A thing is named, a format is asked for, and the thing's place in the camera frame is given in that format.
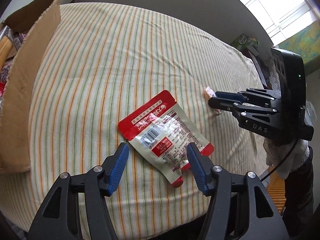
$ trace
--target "red package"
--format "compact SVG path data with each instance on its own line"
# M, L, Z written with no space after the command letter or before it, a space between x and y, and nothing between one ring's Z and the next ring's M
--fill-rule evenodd
M181 170L190 167L187 145L194 142L202 155L214 147L198 131L169 91L164 90L119 122L130 144L174 187L183 183Z

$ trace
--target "gloved hand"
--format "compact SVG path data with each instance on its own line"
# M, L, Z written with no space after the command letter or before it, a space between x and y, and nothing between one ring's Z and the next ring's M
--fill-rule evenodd
M265 138L263 147L267 152L266 164L277 166L279 162L287 155L295 142L277 146L270 139ZM308 141L299 139L297 145L289 157L276 170L282 179L286 179L291 171L297 170L309 157Z

